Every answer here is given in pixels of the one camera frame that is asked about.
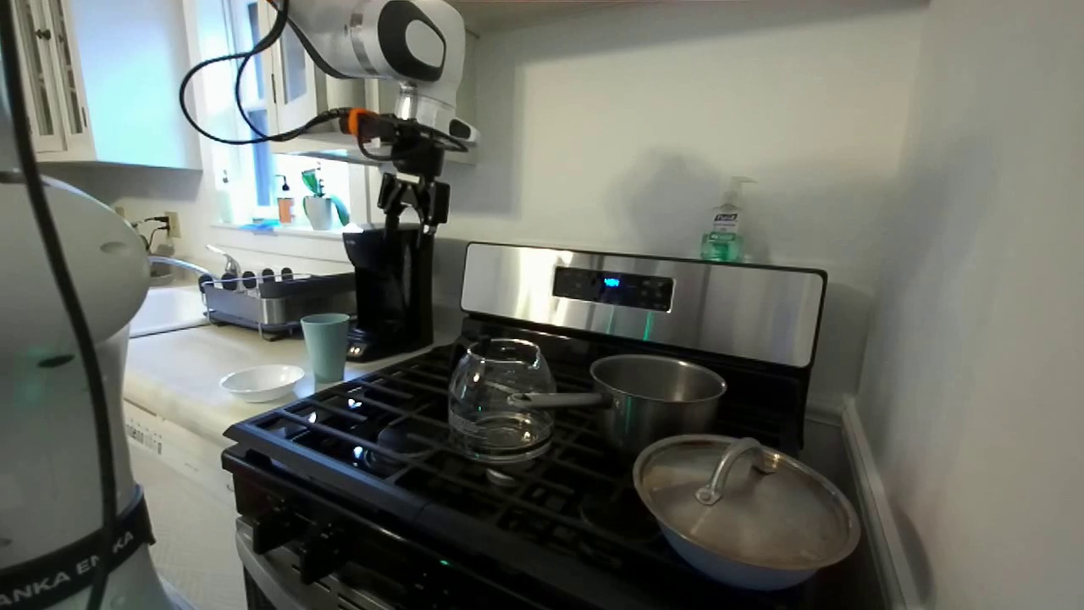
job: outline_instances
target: pot lid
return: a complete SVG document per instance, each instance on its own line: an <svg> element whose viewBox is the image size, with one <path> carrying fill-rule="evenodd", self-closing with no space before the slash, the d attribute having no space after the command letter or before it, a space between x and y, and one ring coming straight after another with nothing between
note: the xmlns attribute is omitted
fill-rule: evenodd
<svg viewBox="0 0 1084 610"><path fill-rule="evenodd" d="M672 535L727 561L819 570L860 540L840 489L749 438L663 438L639 451L633 484Z"/></svg>

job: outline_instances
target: glass teapot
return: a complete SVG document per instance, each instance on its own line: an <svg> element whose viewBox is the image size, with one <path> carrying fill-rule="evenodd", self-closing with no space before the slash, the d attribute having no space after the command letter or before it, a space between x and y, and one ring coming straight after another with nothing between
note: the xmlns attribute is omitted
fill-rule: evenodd
<svg viewBox="0 0 1084 610"><path fill-rule="evenodd" d="M474 341L446 386L449 440L482 464L545 453L554 413L511 406L524 393L554 393L542 348L530 337Z"/></svg>

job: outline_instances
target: oven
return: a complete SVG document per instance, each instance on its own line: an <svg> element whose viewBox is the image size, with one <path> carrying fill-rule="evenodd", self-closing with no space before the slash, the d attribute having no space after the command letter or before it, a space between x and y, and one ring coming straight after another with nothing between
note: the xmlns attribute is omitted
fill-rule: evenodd
<svg viewBox="0 0 1084 610"><path fill-rule="evenodd" d="M798 453L822 288L807 266L471 242L456 341L228 430L250 607L846 607L846 561L782 592L685 564L594 411L519 464L471 460L446 427L464 345L516 335L568 393L610 353L708 367L727 378L710 430Z"/></svg>

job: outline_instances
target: green soap bottle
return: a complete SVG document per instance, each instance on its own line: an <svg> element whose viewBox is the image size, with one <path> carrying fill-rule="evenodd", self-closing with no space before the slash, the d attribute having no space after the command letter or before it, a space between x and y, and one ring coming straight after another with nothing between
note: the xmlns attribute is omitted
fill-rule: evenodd
<svg viewBox="0 0 1084 610"><path fill-rule="evenodd" d="M744 240L743 240L743 189L753 183L749 176L736 176L733 189L720 197L720 207L710 221L710 229L702 238L702 256L705 261L744 261Z"/></svg>

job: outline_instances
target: digital display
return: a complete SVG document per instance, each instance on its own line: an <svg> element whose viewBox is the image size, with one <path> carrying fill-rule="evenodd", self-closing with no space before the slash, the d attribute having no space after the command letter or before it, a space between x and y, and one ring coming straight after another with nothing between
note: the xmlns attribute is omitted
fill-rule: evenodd
<svg viewBox="0 0 1084 610"><path fill-rule="evenodd" d="M672 312L674 279L618 274L618 272L594 272L594 266L554 266L553 294L576 299L576 301L607 301L607 303L627 303L627 308Z"/></svg>

